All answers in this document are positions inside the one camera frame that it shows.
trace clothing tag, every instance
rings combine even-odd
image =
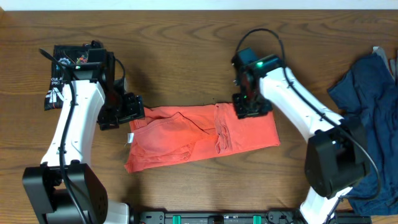
[[[127,143],[132,143],[133,139],[134,139],[134,133],[127,134]]]

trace wooden tabletop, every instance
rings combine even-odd
[[[287,63],[322,103],[326,93],[372,46],[395,57],[396,11],[80,11],[5,12],[0,21],[0,223],[37,223],[22,187],[25,167],[47,151],[60,110],[44,111],[50,62],[38,49],[100,40],[127,69],[130,91],[147,106],[231,101],[230,64],[238,40],[266,27],[284,41]],[[277,41],[253,34],[259,55],[280,54]],[[128,125],[96,128],[92,169],[108,197],[135,208],[184,211],[298,208],[307,195],[306,143],[275,109],[281,145],[233,156],[128,174]],[[350,209],[345,202],[340,209]],[[374,217],[395,223],[398,217]]]

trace red fabric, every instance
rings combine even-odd
[[[280,144],[272,112],[238,119],[232,104],[145,108],[130,122],[128,172],[227,156]]]

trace blue cloth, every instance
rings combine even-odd
[[[329,95],[346,117],[359,116],[366,129],[368,153],[382,179],[380,196],[372,201],[350,200],[360,215],[398,214],[398,87],[383,59],[371,54],[359,59]],[[373,168],[350,195],[375,194],[377,177]]]

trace black cable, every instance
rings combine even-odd
[[[298,97],[300,97],[300,99],[302,101],[304,101],[304,103],[306,103],[309,107],[311,107],[312,110],[314,110],[320,117],[321,119],[324,119],[325,121],[327,121],[328,123],[330,123],[333,127],[335,127],[337,130],[339,130],[341,133],[343,133],[344,136],[346,136],[354,145],[356,145],[361,151],[362,153],[366,156],[366,158],[368,159],[368,161],[371,163],[371,165],[373,166],[376,175],[377,175],[377,191],[374,195],[370,196],[370,197],[357,197],[357,196],[350,196],[350,195],[344,195],[341,196],[340,198],[347,198],[347,199],[351,199],[351,200],[373,200],[375,198],[377,198],[381,192],[381,178],[380,178],[380,174],[379,174],[379,169],[377,168],[376,164],[374,163],[372,157],[368,154],[368,152],[366,152],[366,150],[360,145],[359,142],[357,142],[357,140],[355,140],[355,138],[353,138],[349,133],[347,133],[343,128],[341,128],[340,126],[338,126],[334,121],[332,121],[331,119],[329,119],[324,113],[322,113],[321,111],[319,111],[315,106],[313,106],[311,104],[311,102],[309,102],[303,95],[301,95],[301,93],[294,87],[294,83],[292,81],[289,80],[287,74],[286,74],[286,62],[285,62],[285,49],[284,49],[284,45],[281,41],[281,39],[279,38],[278,34],[276,34],[274,31],[270,30],[270,29],[265,29],[265,28],[258,28],[258,29],[253,29],[250,30],[245,36],[243,36],[243,38],[239,41],[238,46],[236,47],[236,52],[239,50],[241,44],[243,43],[243,41],[245,40],[246,37],[248,37],[251,33],[253,32],[257,32],[257,31],[266,31],[271,33],[274,37],[276,37],[278,39],[279,45],[280,45],[280,50],[282,51],[282,69],[284,72],[284,76],[286,79],[286,82],[289,84],[288,88],[292,88],[292,90],[297,94]]]
[[[64,67],[61,66],[61,64],[53,56],[51,56],[48,52],[46,52],[44,49],[40,49],[39,51],[44,57],[50,59],[52,62],[55,62],[60,67],[60,69],[61,69],[61,71],[63,73],[63,76],[65,78],[65,74],[67,74],[67,73],[65,72]],[[67,134],[68,134],[70,121],[72,120],[73,110],[75,109],[75,105],[76,105],[76,94],[75,94],[75,89],[74,89],[73,84],[72,84],[72,78],[71,78],[71,76],[66,77],[66,78],[67,78],[66,84],[69,84],[69,86],[70,86],[70,92],[71,92],[71,95],[72,95],[72,99],[71,99],[71,102],[70,102],[70,110],[69,110],[69,113],[68,113],[68,117],[67,117],[67,120],[65,122],[65,127],[64,127],[63,133],[62,133],[60,147],[58,148],[59,155],[60,155],[59,156],[59,158],[60,158],[60,171],[61,171],[61,176],[62,176],[62,179],[63,179],[63,183],[65,184],[67,192],[68,192],[70,198],[72,199],[72,202],[75,204],[79,215],[81,216],[83,224],[87,224],[89,222],[87,221],[87,218],[86,218],[86,216],[85,216],[85,214],[83,212],[83,209],[81,208],[78,200],[76,199],[76,195],[73,193],[72,187],[70,186],[70,183],[69,183],[69,178],[68,178],[66,170],[65,170],[65,161],[64,161],[65,160],[65,141],[67,139]]]
[[[122,78],[124,79],[126,77],[126,69],[124,69],[122,62],[119,59],[114,58],[114,60],[120,64],[120,67],[122,67],[122,69],[123,69],[123,77]]]

